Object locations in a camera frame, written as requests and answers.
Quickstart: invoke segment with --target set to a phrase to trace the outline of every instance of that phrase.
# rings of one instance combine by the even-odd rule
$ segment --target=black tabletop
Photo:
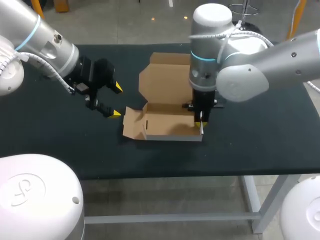
[[[114,63],[124,92],[104,88],[99,97],[121,113],[145,104],[138,78],[153,52],[189,52],[188,44],[78,47]],[[57,81],[24,66],[22,86],[0,98],[0,157],[49,155],[80,179],[320,172],[320,119],[302,84],[227,102],[212,112],[202,142],[138,141],[122,136],[122,118],[104,118],[85,107],[84,96],[70,96]]]

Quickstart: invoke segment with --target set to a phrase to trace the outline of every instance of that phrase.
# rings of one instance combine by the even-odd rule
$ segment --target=open cardboard box
[[[202,140],[203,126],[197,127],[194,113],[182,108],[193,97],[189,64],[189,54],[151,55],[150,64],[139,74],[139,92],[148,103],[142,110],[126,107],[124,136],[136,140]]]

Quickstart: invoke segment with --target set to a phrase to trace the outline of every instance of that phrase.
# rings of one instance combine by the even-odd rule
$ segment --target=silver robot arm
[[[16,90],[23,81],[20,60],[42,67],[45,75],[57,78],[74,94],[85,95],[85,106],[104,117],[120,114],[98,101],[103,86],[122,92],[114,80],[115,67],[105,58],[92,61],[49,26],[21,0],[0,0],[0,96]]]
[[[223,62],[216,88],[226,99],[242,102],[268,89],[320,78],[320,30],[255,54],[234,54]]]
[[[227,7],[211,3],[194,11],[190,39],[195,122],[208,121],[216,92],[243,102],[268,89],[320,78],[319,30],[273,46],[260,34],[241,31]]]

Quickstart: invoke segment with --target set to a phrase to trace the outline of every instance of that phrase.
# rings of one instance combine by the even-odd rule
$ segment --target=white cable
[[[293,10],[292,20],[291,20],[291,28],[290,28],[290,36],[292,34],[292,31],[294,30],[295,15],[296,15],[296,11],[297,11],[297,8],[299,7],[299,5],[300,5],[300,0],[298,0],[298,3],[296,4],[296,6]]]
[[[242,23],[242,21],[239,20],[238,23],[235,25],[235,28],[230,33],[228,33],[228,35],[224,38],[222,46],[220,47],[220,50],[218,52],[218,57],[216,59],[216,63],[217,64],[220,63],[220,60],[221,60],[221,57],[222,57],[222,53],[223,53],[226,45],[228,44],[228,40],[229,40],[230,36],[235,32],[235,30],[238,30],[241,27],[241,23]]]
[[[254,31],[240,31],[240,32],[233,32],[231,34],[231,36],[233,35],[250,35],[253,37],[256,37],[258,39],[261,39],[262,41],[264,41],[269,47],[272,47],[273,44],[264,36],[262,36],[259,33],[256,33]],[[225,37],[227,37],[228,34],[227,33],[220,33],[220,34],[215,34],[215,35],[191,35],[189,36],[190,39],[213,39],[213,38],[217,38],[217,39],[224,39]]]
[[[14,55],[11,56],[7,56],[8,60],[5,60],[4,62],[1,63],[0,65],[0,77],[1,74],[3,73],[3,71],[5,70],[5,68],[16,58],[19,58],[19,56],[21,55],[26,55],[29,58],[32,58],[36,61],[38,61],[39,63],[41,63],[43,66],[45,66],[51,73],[53,77],[56,77],[58,79],[58,81],[62,84],[62,86],[67,90],[68,93],[73,94],[75,92],[75,89],[73,89],[71,86],[69,86],[65,80],[63,80],[63,78],[59,75],[59,73],[43,58],[29,53],[29,52],[17,52]]]
[[[3,62],[0,62],[0,77],[2,73],[4,72],[5,68],[13,61],[15,60],[18,56],[17,55],[11,55],[11,56],[4,56],[1,55],[2,57],[6,57],[8,60],[4,60]]]

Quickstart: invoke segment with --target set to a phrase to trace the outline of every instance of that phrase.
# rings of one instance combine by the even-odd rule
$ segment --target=concrete floor
[[[173,7],[169,7],[168,0],[69,0],[70,12],[58,14],[49,6],[44,15],[75,44],[186,43],[194,9],[207,2],[227,5],[242,1],[172,0]],[[297,1],[251,2],[260,14],[247,20],[271,41],[283,41]],[[319,12],[320,2],[308,1],[299,34],[320,28]],[[320,113],[320,95],[306,87]],[[276,177],[255,177],[261,202]],[[246,210],[236,176],[94,180],[82,185],[86,216]],[[283,240],[283,236],[276,216],[263,235],[253,235],[246,221],[174,222],[88,225],[85,239]]]

